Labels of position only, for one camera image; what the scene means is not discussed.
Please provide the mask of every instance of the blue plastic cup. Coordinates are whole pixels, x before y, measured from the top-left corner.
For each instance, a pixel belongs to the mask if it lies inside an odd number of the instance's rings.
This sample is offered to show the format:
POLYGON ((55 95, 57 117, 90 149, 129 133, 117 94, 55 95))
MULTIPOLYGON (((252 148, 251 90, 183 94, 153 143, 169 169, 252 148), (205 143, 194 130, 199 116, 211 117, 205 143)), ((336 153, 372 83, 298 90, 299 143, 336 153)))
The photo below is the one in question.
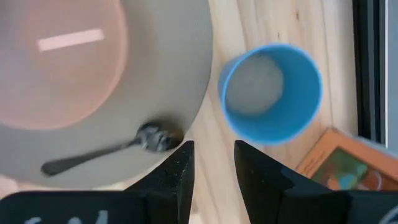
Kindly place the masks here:
POLYGON ((259 144, 278 145, 300 134, 318 113, 322 78, 306 52, 287 44, 272 44, 230 60, 218 80, 218 94, 227 122, 240 137, 259 144), (262 114, 239 114, 226 104, 229 81, 242 62, 256 54, 275 60, 284 76, 284 89, 281 98, 262 114))

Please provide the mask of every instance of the spoon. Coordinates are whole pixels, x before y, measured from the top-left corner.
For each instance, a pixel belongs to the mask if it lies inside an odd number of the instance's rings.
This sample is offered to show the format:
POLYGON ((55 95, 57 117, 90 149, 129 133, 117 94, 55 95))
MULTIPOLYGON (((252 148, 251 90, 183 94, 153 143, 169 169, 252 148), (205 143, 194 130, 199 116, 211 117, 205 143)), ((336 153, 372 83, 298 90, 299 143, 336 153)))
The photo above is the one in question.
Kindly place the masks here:
POLYGON ((122 151, 136 145, 141 145, 143 149, 150 152, 165 152, 180 145, 183 139, 184 134, 181 129, 176 128, 170 123, 151 121, 143 124, 138 129, 136 137, 133 140, 77 156, 48 161, 42 165, 42 172, 46 176, 52 177, 92 159, 122 151))

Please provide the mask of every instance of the wooden surface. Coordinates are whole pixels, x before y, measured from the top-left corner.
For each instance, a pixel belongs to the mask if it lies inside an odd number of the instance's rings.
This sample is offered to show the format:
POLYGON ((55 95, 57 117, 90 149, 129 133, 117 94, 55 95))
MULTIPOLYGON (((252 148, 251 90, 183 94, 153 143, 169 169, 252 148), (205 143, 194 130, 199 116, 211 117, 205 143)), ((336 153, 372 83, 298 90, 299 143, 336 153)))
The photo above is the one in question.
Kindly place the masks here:
MULTIPOLYGON (((294 169, 326 127, 357 133, 351 1, 209 0, 209 4, 214 35, 211 78, 188 133, 196 149, 193 223, 249 223, 234 171, 233 144, 237 137, 221 112, 218 75, 228 60, 271 42, 298 45, 314 58, 324 86, 320 114, 294 141, 280 147, 261 147, 294 169)), ((139 178, 104 189, 123 189, 139 178)), ((30 189, 45 188, 0 177, 0 197, 30 189)))

